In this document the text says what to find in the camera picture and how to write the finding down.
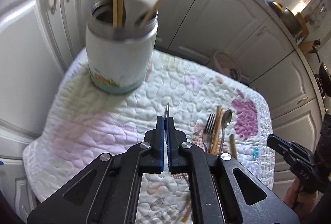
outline metal spoon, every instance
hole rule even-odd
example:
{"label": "metal spoon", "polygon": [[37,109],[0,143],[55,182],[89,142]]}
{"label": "metal spoon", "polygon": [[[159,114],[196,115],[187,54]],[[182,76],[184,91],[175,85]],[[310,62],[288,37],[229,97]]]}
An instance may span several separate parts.
{"label": "metal spoon", "polygon": [[232,120],[232,111],[230,109],[226,110],[225,113],[222,116],[221,126],[222,126],[222,143],[221,143],[221,150],[220,153],[222,153],[222,148],[224,144],[224,138],[225,133],[224,130],[227,128]]}

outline white canister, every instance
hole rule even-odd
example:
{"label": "white canister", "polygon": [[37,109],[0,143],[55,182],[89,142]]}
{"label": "white canister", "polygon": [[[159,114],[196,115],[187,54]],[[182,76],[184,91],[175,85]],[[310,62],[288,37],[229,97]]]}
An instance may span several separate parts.
{"label": "white canister", "polygon": [[153,54],[158,15],[141,27],[113,28],[112,0],[93,5],[87,19],[86,51],[94,84],[111,94],[125,94],[145,79]]}

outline white quilted mat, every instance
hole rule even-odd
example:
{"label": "white quilted mat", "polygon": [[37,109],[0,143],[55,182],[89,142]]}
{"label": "white quilted mat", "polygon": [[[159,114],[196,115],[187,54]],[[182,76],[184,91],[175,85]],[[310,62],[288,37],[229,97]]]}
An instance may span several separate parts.
{"label": "white quilted mat", "polygon": [[[217,105],[231,108],[225,146],[234,134],[238,161],[272,189],[274,151],[269,108],[257,92],[207,67],[154,51],[145,82],[127,95],[92,84],[86,51],[77,56],[54,99],[45,129],[23,153],[31,187],[42,202],[103,152],[120,154],[154,129],[167,102],[175,127],[201,145],[201,129]],[[178,223],[189,204],[185,177],[144,174],[136,223]]]}

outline fork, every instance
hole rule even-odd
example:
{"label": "fork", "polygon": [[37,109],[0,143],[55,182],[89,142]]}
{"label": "fork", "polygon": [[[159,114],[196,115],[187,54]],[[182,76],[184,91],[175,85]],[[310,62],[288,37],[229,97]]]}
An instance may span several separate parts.
{"label": "fork", "polygon": [[204,143],[207,153],[209,153],[210,142],[211,142],[212,134],[215,129],[215,123],[216,123],[215,117],[216,117],[215,114],[210,113],[204,132],[202,133],[202,142]]}

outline stainless steel rim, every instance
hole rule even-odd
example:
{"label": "stainless steel rim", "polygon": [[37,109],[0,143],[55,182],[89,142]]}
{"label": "stainless steel rim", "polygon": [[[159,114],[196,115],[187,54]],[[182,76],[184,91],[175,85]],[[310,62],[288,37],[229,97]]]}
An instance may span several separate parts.
{"label": "stainless steel rim", "polygon": [[98,7],[110,3],[110,1],[111,0],[99,0],[93,4],[92,10],[89,12],[87,18],[87,27],[93,34],[107,40],[130,43],[144,41],[156,33],[158,28],[157,12],[152,20],[141,27],[113,28],[112,24],[95,19],[93,16],[94,11]]}

